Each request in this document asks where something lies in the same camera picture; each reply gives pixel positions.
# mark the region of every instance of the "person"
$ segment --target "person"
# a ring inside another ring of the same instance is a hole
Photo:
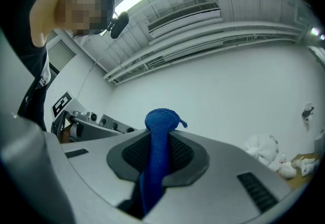
[[[2,27],[16,54],[34,76],[18,111],[46,131],[44,101],[49,82],[48,34],[56,28],[74,37],[99,34],[110,24],[115,0],[10,0]]]

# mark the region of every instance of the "wooden floor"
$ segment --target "wooden floor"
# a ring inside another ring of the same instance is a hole
[[[305,158],[315,158],[316,160],[321,159],[321,156],[319,154],[308,153],[308,154],[298,154],[293,160],[298,160],[301,157],[303,157],[303,159],[305,159]],[[290,180],[285,180],[292,189],[297,189],[297,188],[301,187],[302,185],[307,184],[308,182],[310,182],[310,180],[313,177],[312,174],[307,174],[306,176],[302,177],[301,169],[296,168],[296,170],[297,170],[297,175],[294,178],[292,178]]]

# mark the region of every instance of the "ceiling light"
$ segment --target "ceiling light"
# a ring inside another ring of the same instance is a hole
[[[316,36],[319,35],[319,29],[313,27],[312,30],[311,30],[311,34],[316,35]]]
[[[117,16],[120,13],[122,13],[123,11],[128,11],[129,9],[131,9],[131,7],[135,6],[140,1],[141,0],[123,0],[121,3],[119,3],[115,7],[115,12],[113,14],[113,18],[117,18]],[[103,36],[106,32],[107,32],[107,30],[103,31],[102,33],[100,33],[100,36]]]

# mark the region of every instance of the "blue towel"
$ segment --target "blue towel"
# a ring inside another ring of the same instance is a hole
[[[165,108],[151,111],[145,119],[151,131],[150,154],[147,168],[140,175],[140,191],[144,213],[147,214],[163,195],[161,182],[170,173],[167,132],[181,122],[175,111]]]

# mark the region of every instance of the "air vent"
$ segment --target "air vent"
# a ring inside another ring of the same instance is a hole
[[[278,203],[277,199],[252,173],[241,174],[237,178],[243,184],[245,190],[261,213],[266,212]]]
[[[184,8],[182,10],[176,11],[170,15],[166,15],[159,20],[153,22],[152,24],[148,25],[149,31],[155,30],[164,24],[170,23],[172,21],[178,20],[180,18],[184,18],[186,16],[190,16],[197,13],[203,13],[208,11],[220,10],[220,7],[215,2],[195,5],[191,7]]]
[[[79,149],[71,152],[66,152],[65,155],[67,158],[76,157],[85,153],[89,153],[86,149]]]

